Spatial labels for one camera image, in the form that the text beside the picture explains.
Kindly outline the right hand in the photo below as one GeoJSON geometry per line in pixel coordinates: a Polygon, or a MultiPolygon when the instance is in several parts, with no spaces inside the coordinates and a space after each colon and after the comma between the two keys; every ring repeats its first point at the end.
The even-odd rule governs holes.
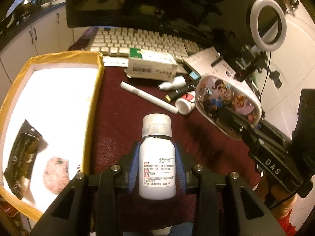
{"type": "Polygon", "coordinates": [[[297,194],[288,193],[281,185],[273,185],[267,191],[264,203],[276,219],[286,217],[297,200],[297,194]]]}

